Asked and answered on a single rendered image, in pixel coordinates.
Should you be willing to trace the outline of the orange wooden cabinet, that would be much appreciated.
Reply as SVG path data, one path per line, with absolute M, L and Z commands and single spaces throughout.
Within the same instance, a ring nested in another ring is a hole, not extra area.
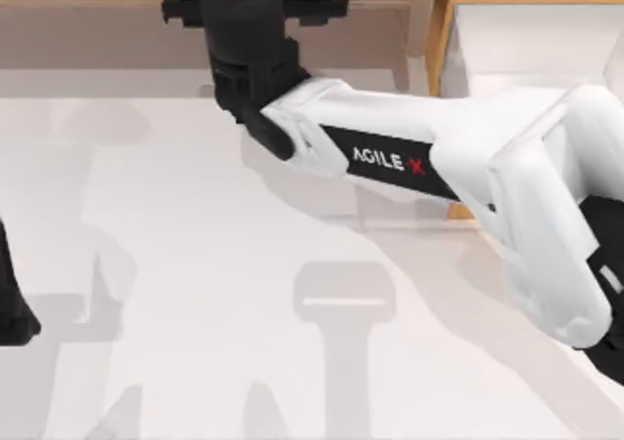
M 498 149 L 494 138 L 507 130 L 523 127 L 561 97 L 578 88 L 598 87 L 609 95 L 605 85 L 580 83 L 566 88 L 513 86 L 481 96 L 445 98 L 441 94 L 441 70 L 454 9 L 461 4 L 624 4 L 624 0 L 434 0 L 425 51 L 429 89 L 432 95 L 463 109 L 458 138 L 459 155 L 453 155 L 442 174 L 471 211 L 481 213 L 488 207 L 490 193 L 483 163 Z

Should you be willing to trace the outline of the white sink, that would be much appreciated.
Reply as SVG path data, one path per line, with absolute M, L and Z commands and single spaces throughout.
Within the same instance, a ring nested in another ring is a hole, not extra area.
M 624 100 L 624 4 L 461 4 L 440 83 L 445 98 L 596 83 Z

